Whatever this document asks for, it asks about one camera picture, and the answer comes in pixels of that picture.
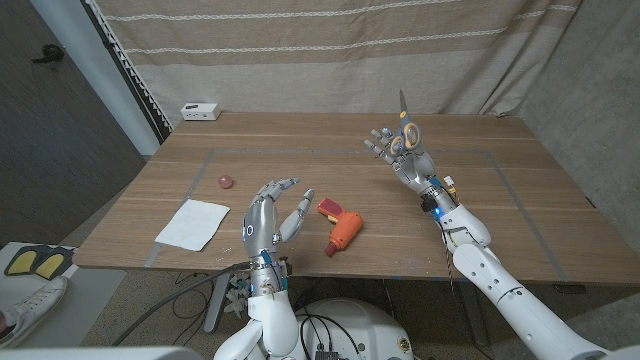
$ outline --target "striped curtain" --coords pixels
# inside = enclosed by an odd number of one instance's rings
[[[168,113],[514,109],[580,0],[96,0]]]

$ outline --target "orange toy drill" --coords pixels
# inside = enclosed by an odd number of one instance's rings
[[[329,246],[324,249],[327,256],[331,256],[336,250],[342,250],[347,247],[351,238],[362,227],[362,216],[355,212],[347,212],[342,206],[329,198],[322,199],[318,204],[318,211],[323,215],[327,215],[329,221],[336,224],[331,233],[329,233]]]

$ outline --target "small red ball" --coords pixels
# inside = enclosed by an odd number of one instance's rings
[[[233,179],[229,175],[222,175],[220,179],[218,179],[218,184],[223,189],[228,189],[233,185]]]

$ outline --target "paper sheet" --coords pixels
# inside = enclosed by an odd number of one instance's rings
[[[156,237],[156,242],[200,251],[216,233],[227,212],[226,206],[189,199]]]

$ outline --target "white box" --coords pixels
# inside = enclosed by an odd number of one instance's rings
[[[187,103],[180,112],[185,120],[216,120],[220,115],[220,107],[215,103]]]

